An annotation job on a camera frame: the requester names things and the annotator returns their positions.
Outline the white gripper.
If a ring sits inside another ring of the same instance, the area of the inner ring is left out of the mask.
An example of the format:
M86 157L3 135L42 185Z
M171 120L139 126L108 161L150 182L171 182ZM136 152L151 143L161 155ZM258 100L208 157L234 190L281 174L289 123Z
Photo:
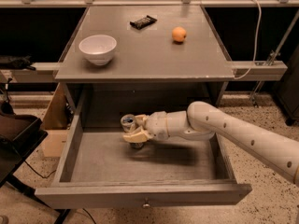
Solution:
M126 133L122 136L126 142L144 143L150 139L163 141L168 138L167 114L164 111L155 112L149 116L137 115L135 120L138 128L132 133Z

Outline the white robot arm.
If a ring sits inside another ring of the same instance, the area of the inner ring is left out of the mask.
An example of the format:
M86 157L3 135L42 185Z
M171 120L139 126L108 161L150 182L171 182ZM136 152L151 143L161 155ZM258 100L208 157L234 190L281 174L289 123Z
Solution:
M217 133L299 186L299 142L234 118L208 103L193 102L185 111L127 114L121 118L121 126L123 139L130 144L170 137L207 140Z

